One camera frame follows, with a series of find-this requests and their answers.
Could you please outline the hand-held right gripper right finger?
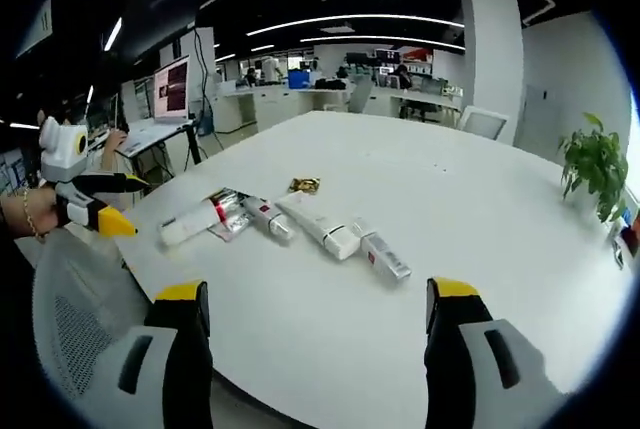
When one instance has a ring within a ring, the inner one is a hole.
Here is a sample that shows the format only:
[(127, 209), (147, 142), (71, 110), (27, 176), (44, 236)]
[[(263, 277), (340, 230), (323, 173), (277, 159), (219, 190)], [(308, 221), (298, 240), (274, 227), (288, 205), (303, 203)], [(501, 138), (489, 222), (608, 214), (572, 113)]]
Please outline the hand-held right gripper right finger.
[(565, 402), (544, 356), (468, 283), (426, 288), (427, 428), (539, 428)]

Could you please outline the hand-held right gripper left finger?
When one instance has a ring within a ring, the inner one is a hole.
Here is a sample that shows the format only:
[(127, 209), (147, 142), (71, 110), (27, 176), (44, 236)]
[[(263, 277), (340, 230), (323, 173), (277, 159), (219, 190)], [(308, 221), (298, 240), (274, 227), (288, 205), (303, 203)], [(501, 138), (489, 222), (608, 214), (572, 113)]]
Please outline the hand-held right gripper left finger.
[(207, 283), (157, 294), (144, 323), (102, 352), (90, 385), (97, 428), (211, 428)]

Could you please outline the person's left hand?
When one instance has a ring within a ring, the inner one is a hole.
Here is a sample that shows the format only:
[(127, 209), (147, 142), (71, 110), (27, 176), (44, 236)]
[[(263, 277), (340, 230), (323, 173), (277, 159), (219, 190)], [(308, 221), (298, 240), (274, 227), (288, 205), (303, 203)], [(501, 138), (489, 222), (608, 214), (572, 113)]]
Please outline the person's left hand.
[(1, 196), (1, 221), (14, 239), (43, 239), (58, 226), (56, 193), (43, 187)]

